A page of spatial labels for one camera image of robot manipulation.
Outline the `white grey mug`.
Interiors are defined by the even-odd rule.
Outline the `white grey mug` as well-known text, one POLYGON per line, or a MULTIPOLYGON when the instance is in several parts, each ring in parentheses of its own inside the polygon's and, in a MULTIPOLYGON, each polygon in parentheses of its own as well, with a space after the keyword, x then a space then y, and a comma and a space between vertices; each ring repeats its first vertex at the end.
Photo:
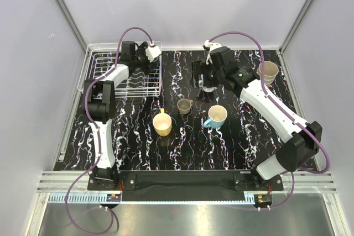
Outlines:
POLYGON ((206 93, 211 93, 216 89, 216 87, 202 87, 202 90, 206 93))

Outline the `beige small mug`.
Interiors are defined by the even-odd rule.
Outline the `beige small mug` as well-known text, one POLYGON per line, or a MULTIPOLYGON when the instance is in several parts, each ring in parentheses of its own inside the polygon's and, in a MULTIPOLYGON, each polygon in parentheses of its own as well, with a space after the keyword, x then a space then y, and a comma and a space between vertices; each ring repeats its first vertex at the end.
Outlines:
POLYGON ((191 99, 186 99, 186 98, 180 99, 177 102, 177 108, 179 113, 183 115, 190 113, 193 103, 194 101, 191 99))

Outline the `light blue cup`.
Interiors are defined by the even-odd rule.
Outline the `light blue cup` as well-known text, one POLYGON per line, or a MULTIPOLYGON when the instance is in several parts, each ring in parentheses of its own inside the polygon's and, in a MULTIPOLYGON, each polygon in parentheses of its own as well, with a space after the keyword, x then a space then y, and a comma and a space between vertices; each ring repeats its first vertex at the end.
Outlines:
POLYGON ((227 118, 227 110, 221 105, 214 105, 208 110, 207 120, 203 123, 205 128, 220 128, 227 118))

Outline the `yellow cup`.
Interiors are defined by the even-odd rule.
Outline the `yellow cup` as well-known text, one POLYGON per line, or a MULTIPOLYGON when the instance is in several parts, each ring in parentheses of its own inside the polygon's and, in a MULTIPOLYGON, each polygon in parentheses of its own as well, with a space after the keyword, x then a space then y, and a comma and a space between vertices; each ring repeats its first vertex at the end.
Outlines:
POLYGON ((166 137, 170 134, 172 129, 172 119, 171 116, 165 112, 164 108, 160 110, 160 113, 154 116, 153 127, 161 137, 166 137))

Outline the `tan beige tall cup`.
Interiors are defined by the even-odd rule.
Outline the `tan beige tall cup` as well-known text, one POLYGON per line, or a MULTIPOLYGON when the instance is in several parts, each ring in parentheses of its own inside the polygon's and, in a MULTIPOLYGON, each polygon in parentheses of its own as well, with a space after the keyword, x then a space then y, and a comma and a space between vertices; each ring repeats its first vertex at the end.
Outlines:
POLYGON ((264 62, 264 76, 277 76, 279 73, 279 68, 277 64, 271 61, 264 62))

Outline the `mint green cup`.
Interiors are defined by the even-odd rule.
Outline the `mint green cup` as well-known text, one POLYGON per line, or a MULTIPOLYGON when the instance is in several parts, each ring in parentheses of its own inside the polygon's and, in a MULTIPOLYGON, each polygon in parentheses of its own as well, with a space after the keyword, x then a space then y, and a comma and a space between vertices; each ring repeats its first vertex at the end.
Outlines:
POLYGON ((264 84, 265 84, 265 83, 272 82, 272 81, 274 81, 274 80, 275 80, 275 76, 264 76, 264 79, 263 79, 264 84))

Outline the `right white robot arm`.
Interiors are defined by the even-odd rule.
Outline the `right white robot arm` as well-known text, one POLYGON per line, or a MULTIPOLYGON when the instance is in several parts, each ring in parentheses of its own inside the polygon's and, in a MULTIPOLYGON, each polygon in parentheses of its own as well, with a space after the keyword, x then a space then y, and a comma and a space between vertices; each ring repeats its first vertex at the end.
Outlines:
POLYGON ((252 171, 251 183, 263 190, 271 179, 283 172, 294 172, 320 150, 322 126, 308 123, 292 112, 261 83, 250 67, 239 67, 232 61, 232 51, 220 44, 211 44, 206 59, 192 62, 191 84, 206 90, 223 85, 261 114, 280 136, 283 146, 252 171))

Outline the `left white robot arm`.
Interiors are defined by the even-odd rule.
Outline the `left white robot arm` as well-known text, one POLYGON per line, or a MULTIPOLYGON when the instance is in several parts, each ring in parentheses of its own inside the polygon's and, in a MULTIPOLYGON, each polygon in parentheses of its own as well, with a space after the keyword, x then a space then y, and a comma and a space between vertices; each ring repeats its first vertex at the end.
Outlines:
POLYGON ((84 111, 93 133, 95 160, 90 168, 92 182, 112 190, 119 184, 112 147, 112 121, 116 114, 115 89, 133 73, 148 75, 159 66, 162 51, 154 43, 124 41, 116 61, 106 72, 84 82, 84 111))

